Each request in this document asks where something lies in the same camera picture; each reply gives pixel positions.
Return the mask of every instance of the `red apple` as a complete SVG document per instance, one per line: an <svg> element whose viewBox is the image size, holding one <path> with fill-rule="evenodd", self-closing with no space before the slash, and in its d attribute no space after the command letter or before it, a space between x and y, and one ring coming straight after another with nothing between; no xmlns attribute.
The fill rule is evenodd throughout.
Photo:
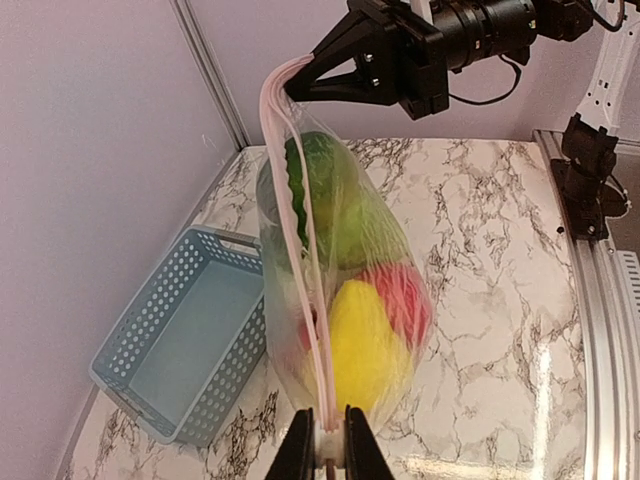
<svg viewBox="0 0 640 480"><path fill-rule="evenodd" d="M313 315L313 325L316 325L316 311L311 309L311 314ZM307 330L307 323L304 321L304 317L302 317L298 323L298 338L302 342L302 346L304 347L304 351L308 352L311 350L311 340L309 338L309 331Z"/></svg>
<svg viewBox="0 0 640 480"><path fill-rule="evenodd" d="M386 264L364 270L357 278L376 287L391 327L409 348L421 348L433 309L420 272L411 265Z"/></svg>

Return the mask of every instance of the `marble countertop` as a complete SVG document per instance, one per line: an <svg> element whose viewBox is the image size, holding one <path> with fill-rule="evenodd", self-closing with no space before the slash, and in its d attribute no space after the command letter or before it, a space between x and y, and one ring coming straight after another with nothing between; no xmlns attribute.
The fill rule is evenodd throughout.
<svg viewBox="0 0 640 480"><path fill-rule="evenodd" d="M412 390L377 436L396 478L582 478L582 333L567 239L536 144L350 146L437 301ZM247 149L231 165L194 223L257 235L262 152ZM155 443L100 393L66 480L262 479L293 413L266 356L207 449Z"/></svg>

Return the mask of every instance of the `yellow fruit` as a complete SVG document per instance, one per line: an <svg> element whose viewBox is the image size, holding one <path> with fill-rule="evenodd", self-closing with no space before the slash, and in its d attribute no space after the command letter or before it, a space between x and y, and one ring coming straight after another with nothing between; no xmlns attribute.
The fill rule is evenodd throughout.
<svg viewBox="0 0 640 480"><path fill-rule="evenodd" d="M398 401L412 374L411 355L375 287L345 282L329 322L338 411L351 405L370 412L376 402Z"/></svg>

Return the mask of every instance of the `cable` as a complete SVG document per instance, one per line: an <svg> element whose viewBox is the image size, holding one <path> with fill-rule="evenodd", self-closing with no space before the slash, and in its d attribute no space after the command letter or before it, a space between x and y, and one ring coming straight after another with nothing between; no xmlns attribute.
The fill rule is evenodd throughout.
<svg viewBox="0 0 640 480"><path fill-rule="evenodd" d="M626 0L620 0L620 10L618 12L618 20L616 21L615 25L612 25L609 23L609 21L607 19L605 19L602 15L600 15L595 8L593 8L593 4L591 3L590 0L578 0L578 5L585 10L587 13L589 13L593 19L598 22L602 27L604 27L605 29L609 30L610 32L619 32L622 29L622 24L624 23L625 20L625 1Z"/></svg>
<svg viewBox="0 0 640 480"><path fill-rule="evenodd" d="M517 63L512 62L511 60L507 60L503 55L499 55L498 58L500 58L500 60L502 60L504 63L509 65L511 68L513 68L513 71L516 74L516 78L513 81L513 87L511 87L511 90L509 90L507 93L500 95L499 97L492 98L490 100L469 100L467 98L458 97L457 95L454 95L452 93L449 94L449 97L453 98L454 100L457 100L458 102L466 103L467 105L473 105L474 107L492 105L494 103L501 102L505 98L509 97L516 90L516 88L518 88L518 85L520 84L520 79L522 78L522 69Z"/></svg>
<svg viewBox="0 0 640 480"><path fill-rule="evenodd" d="M609 177L611 178L611 180L613 180L613 183L616 184L616 187L618 187L618 190L620 191L620 194L623 195L625 197L625 200L626 200L627 189L622 186L620 181L615 177L615 175L613 173L610 174Z"/></svg>

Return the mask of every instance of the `clear plastic bag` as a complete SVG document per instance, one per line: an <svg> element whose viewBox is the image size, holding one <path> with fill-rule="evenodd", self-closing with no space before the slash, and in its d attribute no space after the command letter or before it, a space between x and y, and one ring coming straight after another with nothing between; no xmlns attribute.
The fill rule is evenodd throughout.
<svg viewBox="0 0 640 480"><path fill-rule="evenodd" d="M307 61L275 71L261 96L267 351L296 408L318 408L332 429L347 405L359 407L375 431L410 387L432 303L406 237L356 158L284 94Z"/></svg>

